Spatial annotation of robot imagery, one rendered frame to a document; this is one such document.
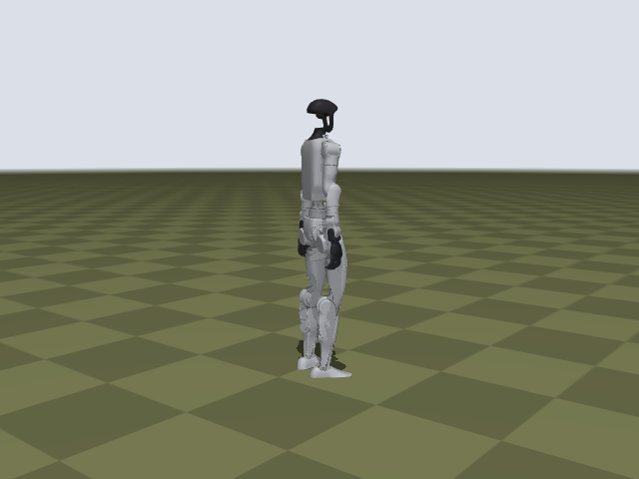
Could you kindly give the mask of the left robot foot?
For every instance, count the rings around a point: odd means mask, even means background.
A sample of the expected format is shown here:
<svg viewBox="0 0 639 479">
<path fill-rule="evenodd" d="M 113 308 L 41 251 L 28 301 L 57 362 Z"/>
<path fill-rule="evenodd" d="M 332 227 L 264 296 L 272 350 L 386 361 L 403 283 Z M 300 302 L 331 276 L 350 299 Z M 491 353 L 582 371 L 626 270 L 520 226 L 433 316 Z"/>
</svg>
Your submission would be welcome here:
<svg viewBox="0 0 639 479">
<path fill-rule="evenodd" d="M 298 365 L 297 365 L 297 370 L 306 370 L 306 369 L 312 368 L 314 366 L 320 366 L 320 357 L 315 355 L 315 358 L 307 359 L 307 356 L 305 356 L 305 357 L 299 358 Z"/>
</svg>

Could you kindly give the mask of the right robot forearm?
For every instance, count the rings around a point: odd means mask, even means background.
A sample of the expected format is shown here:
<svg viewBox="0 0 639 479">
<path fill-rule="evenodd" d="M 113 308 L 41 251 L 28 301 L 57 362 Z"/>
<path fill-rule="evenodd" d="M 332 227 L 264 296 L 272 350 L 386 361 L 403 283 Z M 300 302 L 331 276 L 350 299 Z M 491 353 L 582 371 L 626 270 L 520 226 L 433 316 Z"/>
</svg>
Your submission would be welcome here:
<svg viewBox="0 0 639 479">
<path fill-rule="evenodd" d="M 331 185 L 327 191 L 326 201 L 323 203 L 325 207 L 326 235 L 328 229 L 333 229 L 335 238 L 338 238 L 341 233 L 338 213 L 339 197 L 340 187 L 338 185 Z"/>
</svg>

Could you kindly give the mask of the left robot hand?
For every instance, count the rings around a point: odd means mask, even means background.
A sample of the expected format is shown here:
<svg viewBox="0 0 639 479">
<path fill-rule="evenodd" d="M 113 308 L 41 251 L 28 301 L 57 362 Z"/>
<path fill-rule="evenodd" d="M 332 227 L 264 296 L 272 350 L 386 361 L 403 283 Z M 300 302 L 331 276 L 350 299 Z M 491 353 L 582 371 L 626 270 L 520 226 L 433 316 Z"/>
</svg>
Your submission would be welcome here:
<svg viewBox="0 0 639 479">
<path fill-rule="evenodd" d="M 300 228 L 303 228 L 303 227 L 304 227 L 304 221 L 300 220 Z M 308 249 L 308 247 L 309 247 L 310 245 L 305 245 L 305 246 L 303 246 L 303 245 L 301 245 L 300 240 L 298 240 L 298 243 L 299 243 L 299 245 L 298 245 L 298 251 L 299 251 L 299 254 L 300 254 L 301 256 L 306 257 L 307 249 Z"/>
</svg>

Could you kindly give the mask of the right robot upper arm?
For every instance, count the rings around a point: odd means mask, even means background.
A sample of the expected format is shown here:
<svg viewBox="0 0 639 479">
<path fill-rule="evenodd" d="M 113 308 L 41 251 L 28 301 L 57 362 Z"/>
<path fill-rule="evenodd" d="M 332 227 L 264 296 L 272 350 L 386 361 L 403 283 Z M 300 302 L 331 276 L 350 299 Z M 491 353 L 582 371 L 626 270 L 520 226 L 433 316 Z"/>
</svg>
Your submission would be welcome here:
<svg viewBox="0 0 639 479">
<path fill-rule="evenodd" d="M 328 188 L 331 185 L 336 185 L 334 179 L 337 175 L 340 145 L 332 142 L 322 142 L 320 153 L 323 157 L 322 190 L 323 194 L 327 196 Z"/>
</svg>

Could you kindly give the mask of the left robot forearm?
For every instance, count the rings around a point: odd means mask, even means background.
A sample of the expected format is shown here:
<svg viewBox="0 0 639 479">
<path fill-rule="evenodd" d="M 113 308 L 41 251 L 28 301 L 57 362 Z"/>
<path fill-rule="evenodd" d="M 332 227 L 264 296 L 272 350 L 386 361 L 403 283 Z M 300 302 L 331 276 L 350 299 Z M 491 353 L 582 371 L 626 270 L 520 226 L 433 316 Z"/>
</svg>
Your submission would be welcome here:
<svg viewBox="0 0 639 479">
<path fill-rule="evenodd" d="M 302 205 L 301 205 L 301 211 L 300 211 L 300 220 L 303 221 L 305 217 L 309 216 L 309 210 L 312 207 L 314 201 L 304 200 L 303 189 L 301 190 L 301 201 L 302 201 Z"/>
</svg>

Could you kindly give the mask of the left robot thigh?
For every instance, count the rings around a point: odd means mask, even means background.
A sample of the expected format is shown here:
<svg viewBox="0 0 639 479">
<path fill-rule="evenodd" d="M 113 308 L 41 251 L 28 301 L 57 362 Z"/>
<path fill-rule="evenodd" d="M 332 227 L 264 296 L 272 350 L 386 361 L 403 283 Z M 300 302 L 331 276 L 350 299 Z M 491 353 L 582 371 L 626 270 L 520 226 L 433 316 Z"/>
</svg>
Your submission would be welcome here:
<svg viewBox="0 0 639 479">
<path fill-rule="evenodd" d="M 321 253 L 316 243 L 309 241 L 304 234 L 304 228 L 299 229 L 299 240 L 302 245 L 311 245 L 306 253 L 306 267 L 309 286 L 301 293 L 301 302 L 304 306 L 316 306 L 325 280 L 324 262 L 326 253 Z"/>
</svg>

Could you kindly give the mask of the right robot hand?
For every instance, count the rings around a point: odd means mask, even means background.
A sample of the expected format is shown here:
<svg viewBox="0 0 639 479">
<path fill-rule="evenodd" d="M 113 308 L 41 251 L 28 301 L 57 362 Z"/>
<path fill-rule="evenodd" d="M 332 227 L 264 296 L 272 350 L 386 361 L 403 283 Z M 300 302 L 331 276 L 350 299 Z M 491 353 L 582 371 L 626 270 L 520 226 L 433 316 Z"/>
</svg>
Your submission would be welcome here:
<svg viewBox="0 0 639 479">
<path fill-rule="evenodd" d="M 328 241 L 331 242 L 331 246 L 330 246 L 330 262 L 329 265 L 326 266 L 325 268 L 327 269 L 335 269 L 336 267 L 338 267 L 341 263 L 341 258 L 342 258 L 342 249 L 341 249 L 341 245 L 339 243 L 339 240 L 341 240 L 341 237 L 339 236 L 338 238 L 334 237 L 334 230 L 333 229 L 328 229 L 327 230 L 327 239 Z"/>
</svg>

